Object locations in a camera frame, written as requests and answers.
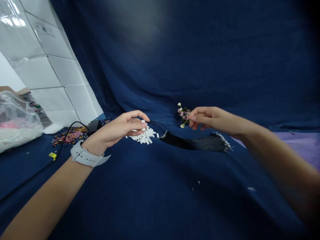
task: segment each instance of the watch band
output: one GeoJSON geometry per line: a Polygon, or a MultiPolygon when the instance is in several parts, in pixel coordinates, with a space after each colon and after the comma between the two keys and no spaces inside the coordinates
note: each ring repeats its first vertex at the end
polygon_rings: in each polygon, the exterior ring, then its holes
{"type": "Polygon", "coordinates": [[[76,145],[71,149],[72,161],[87,165],[90,167],[96,167],[105,163],[111,155],[107,157],[96,156],[88,152],[85,148],[81,147],[84,140],[78,141],[76,145]]]}

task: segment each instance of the dark blue fabric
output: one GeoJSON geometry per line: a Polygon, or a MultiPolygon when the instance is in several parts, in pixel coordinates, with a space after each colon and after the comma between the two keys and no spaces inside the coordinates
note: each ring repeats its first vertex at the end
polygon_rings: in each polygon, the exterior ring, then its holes
{"type": "MultiPolygon", "coordinates": [[[[168,129],[184,138],[210,133],[168,129]]],[[[225,137],[234,147],[231,153],[124,138],[107,149],[111,158],[94,169],[50,239],[285,239],[307,234],[247,150],[225,137]]],[[[53,164],[1,200],[0,234],[69,158],[70,148],[63,148],[53,164]]],[[[41,156],[29,157],[31,166],[33,159],[41,156]]]]}
{"type": "Polygon", "coordinates": [[[0,203],[4,197],[52,162],[54,135],[42,135],[0,154],[0,203]]]}
{"type": "Polygon", "coordinates": [[[319,128],[319,44],[302,2],[52,1],[108,115],[169,121],[182,102],[319,128]]]}
{"type": "MultiPolygon", "coordinates": [[[[52,4],[107,117],[140,109],[152,120],[174,122],[176,104],[182,102],[189,108],[215,105],[264,126],[320,126],[319,47],[296,1],[52,4]]],[[[177,126],[170,130],[187,138],[209,134],[177,126]]],[[[94,169],[50,239],[305,234],[262,168],[226,138],[235,147],[230,154],[184,150],[158,140],[151,145],[121,140],[108,149],[112,157],[94,169]]],[[[69,148],[1,200],[0,232],[69,157],[69,148]]]]}

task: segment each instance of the purple cloth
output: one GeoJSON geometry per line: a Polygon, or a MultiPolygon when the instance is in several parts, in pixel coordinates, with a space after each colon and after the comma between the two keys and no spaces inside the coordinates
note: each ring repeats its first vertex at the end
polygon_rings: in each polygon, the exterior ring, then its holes
{"type": "Polygon", "coordinates": [[[282,141],[320,171],[320,133],[275,132],[282,141]]]}

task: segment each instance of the plastic bag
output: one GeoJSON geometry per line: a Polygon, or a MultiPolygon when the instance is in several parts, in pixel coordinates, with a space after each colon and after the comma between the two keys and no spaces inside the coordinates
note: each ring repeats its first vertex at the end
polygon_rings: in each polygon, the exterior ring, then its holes
{"type": "Polygon", "coordinates": [[[42,135],[39,116],[10,91],[0,93],[0,153],[42,135]]]}

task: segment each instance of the power adapter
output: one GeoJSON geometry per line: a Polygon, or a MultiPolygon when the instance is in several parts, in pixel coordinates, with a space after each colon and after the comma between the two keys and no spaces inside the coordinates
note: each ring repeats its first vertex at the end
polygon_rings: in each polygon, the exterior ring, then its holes
{"type": "Polygon", "coordinates": [[[90,135],[98,131],[102,127],[102,123],[99,119],[93,120],[90,122],[88,126],[88,130],[90,132],[90,135]]]}

